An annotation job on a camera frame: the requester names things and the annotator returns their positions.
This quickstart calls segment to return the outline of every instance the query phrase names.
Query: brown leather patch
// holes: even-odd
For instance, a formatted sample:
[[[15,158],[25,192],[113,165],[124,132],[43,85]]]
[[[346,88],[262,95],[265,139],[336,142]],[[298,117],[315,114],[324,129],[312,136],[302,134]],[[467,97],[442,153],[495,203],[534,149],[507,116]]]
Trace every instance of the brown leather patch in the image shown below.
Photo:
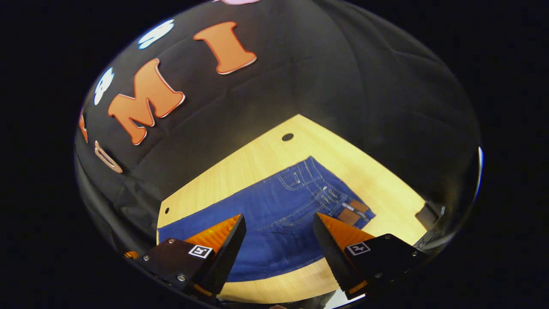
[[[339,214],[338,219],[342,222],[347,223],[348,225],[355,224],[360,216],[348,209],[344,209],[341,214]]]
[[[357,200],[353,200],[352,202],[349,203],[349,205],[360,211],[361,213],[366,213],[366,211],[368,211],[368,206],[364,205],[363,203],[357,201]]]

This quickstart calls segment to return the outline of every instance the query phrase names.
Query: wooden tabletop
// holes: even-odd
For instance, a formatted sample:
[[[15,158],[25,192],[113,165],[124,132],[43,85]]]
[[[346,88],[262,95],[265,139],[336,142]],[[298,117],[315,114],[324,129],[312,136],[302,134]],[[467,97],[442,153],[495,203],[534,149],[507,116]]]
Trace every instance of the wooden tabletop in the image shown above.
[[[282,136],[288,133],[294,137],[282,141]],[[363,151],[299,114],[235,151],[165,199],[157,227],[219,202],[309,156],[346,183],[377,215],[363,231],[374,236],[391,233],[410,245],[425,234],[425,227],[415,218],[425,204],[419,194]],[[226,283],[219,298],[274,304],[308,299],[337,289],[339,286],[323,258],[276,277]]]

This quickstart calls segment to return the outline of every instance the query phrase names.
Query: blue denim jeans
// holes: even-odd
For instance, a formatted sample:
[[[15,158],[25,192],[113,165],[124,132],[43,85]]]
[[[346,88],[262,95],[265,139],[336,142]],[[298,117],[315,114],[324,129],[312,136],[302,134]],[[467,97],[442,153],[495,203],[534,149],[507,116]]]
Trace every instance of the blue denim jeans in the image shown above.
[[[288,273],[323,257],[313,232],[317,212],[333,218],[352,200],[364,202],[313,157],[236,192],[205,209],[159,228],[159,241],[185,240],[240,213],[247,233],[228,282]],[[376,215],[368,209],[355,227]]]

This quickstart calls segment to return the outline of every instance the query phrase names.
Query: wooden table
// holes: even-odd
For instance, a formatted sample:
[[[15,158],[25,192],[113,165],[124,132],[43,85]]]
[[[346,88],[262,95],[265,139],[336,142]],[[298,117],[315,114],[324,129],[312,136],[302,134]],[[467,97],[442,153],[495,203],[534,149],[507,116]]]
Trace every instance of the wooden table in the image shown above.
[[[294,137],[282,141],[287,133]],[[308,156],[345,182],[377,215],[363,231],[374,236],[391,233],[410,245],[425,234],[426,229],[415,218],[425,203],[419,194],[363,151],[299,114],[235,151],[165,199],[157,227],[206,208]],[[226,283],[219,298],[271,304],[308,299],[337,289],[339,286],[323,258],[276,277]]]

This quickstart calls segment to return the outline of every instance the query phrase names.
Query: jeans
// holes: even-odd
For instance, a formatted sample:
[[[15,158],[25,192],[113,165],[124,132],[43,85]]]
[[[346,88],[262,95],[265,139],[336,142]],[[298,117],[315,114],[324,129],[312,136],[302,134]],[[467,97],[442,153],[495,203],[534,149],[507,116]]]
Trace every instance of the jeans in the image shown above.
[[[313,215],[320,212],[337,218],[352,200],[364,204],[343,181],[309,157],[159,228],[159,241],[185,240],[241,213],[247,233],[227,281],[266,279],[322,259]],[[353,226],[362,229],[375,216],[368,209]]]

